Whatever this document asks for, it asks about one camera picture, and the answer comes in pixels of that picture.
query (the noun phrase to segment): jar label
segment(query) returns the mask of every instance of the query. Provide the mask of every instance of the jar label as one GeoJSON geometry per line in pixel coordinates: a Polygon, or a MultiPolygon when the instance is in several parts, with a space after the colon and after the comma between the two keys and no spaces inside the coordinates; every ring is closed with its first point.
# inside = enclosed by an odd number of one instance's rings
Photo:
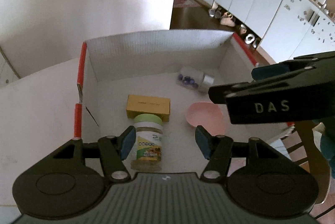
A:
{"type": "Polygon", "coordinates": [[[140,160],[161,160],[162,135],[156,132],[137,132],[137,154],[140,160]]]}

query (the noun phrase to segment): wooden chair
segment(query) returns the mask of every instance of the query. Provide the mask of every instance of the wooden chair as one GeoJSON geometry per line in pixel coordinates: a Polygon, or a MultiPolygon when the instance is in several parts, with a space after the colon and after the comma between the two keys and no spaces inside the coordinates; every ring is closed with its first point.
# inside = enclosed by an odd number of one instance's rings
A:
{"type": "Polygon", "coordinates": [[[294,124],[301,142],[289,147],[287,152],[290,154],[298,148],[304,147],[307,157],[295,161],[295,163],[313,175],[318,183],[319,195],[315,204],[324,203],[329,192],[331,171],[328,161],[322,156],[321,152],[316,148],[314,143],[312,129],[316,125],[312,121],[300,121],[295,122],[294,124]]]}

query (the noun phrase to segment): dark brown floor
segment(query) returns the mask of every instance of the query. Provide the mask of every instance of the dark brown floor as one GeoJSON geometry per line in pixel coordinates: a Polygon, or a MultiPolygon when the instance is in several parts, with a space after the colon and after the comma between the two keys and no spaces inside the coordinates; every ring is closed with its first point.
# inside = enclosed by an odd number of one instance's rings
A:
{"type": "Polygon", "coordinates": [[[233,28],[220,25],[219,19],[208,15],[208,8],[173,8],[170,29],[220,29],[234,31],[233,28]]]}

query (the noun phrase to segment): doormat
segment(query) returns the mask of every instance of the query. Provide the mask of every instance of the doormat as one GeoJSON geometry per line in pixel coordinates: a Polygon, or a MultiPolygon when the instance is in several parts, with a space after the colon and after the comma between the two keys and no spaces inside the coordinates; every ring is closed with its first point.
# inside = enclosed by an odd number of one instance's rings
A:
{"type": "Polygon", "coordinates": [[[174,0],[174,8],[184,8],[184,7],[200,7],[201,5],[195,0],[174,0]]]}

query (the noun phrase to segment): green lid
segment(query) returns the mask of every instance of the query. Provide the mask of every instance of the green lid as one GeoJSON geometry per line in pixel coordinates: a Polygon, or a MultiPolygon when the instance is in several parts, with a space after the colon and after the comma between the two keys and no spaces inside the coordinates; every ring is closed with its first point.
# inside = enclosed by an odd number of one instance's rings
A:
{"type": "Polygon", "coordinates": [[[154,114],[140,114],[134,118],[134,123],[148,121],[163,125],[162,119],[154,114]]]}

